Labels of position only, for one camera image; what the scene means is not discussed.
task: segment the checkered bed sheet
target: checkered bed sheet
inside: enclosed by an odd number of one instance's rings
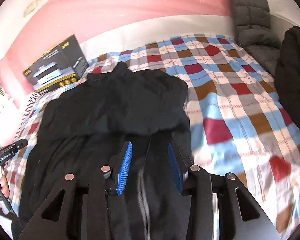
[[[90,62],[85,75],[111,71],[119,61],[132,71],[161,69],[188,84],[185,111],[195,163],[210,173],[235,173],[282,238],[288,238],[300,223],[300,130],[278,102],[272,76],[232,38],[203,34],[101,55]],[[31,95],[15,138],[26,138],[28,147],[6,166],[16,213],[26,160],[36,144],[45,106],[84,81],[85,77],[46,95]]]

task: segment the black garment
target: black garment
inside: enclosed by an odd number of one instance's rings
[[[185,239],[190,202],[175,188],[167,149],[173,131],[183,152],[191,155],[189,119],[183,109],[186,83],[160,70],[133,73],[121,62],[110,73],[87,78],[45,109],[27,160],[14,238],[62,177],[73,173],[79,186],[86,187],[91,173],[107,164],[125,139],[133,144],[133,158],[123,197],[110,203],[114,235],[145,238],[137,191],[137,176],[145,165],[151,239]],[[127,220],[130,230],[122,232]]]
[[[279,102],[300,129],[300,27],[286,31],[275,70]]]
[[[281,42],[270,31],[267,0],[231,0],[236,43],[253,56],[272,76]]]

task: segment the box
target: box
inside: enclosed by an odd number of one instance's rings
[[[78,81],[88,63],[74,35],[44,52],[23,74],[40,94]]]

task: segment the plaid blanket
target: plaid blanket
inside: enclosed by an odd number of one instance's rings
[[[188,84],[185,111],[195,163],[210,173],[235,173],[282,238],[288,238],[300,223],[300,131],[278,102],[272,76],[233,39],[202,34],[101,55],[90,62],[85,75],[111,71],[119,61],[132,71],[161,69]],[[83,77],[43,96],[32,94],[15,138],[26,138],[29,145],[6,165],[16,213],[26,160],[36,144],[45,106],[84,81]]]

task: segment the dark gray quilted jacket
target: dark gray quilted jacket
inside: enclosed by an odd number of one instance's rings
[[[231,0],[235,41],[272,76],[280,57],[281,42],[270,31],[267,0]]]

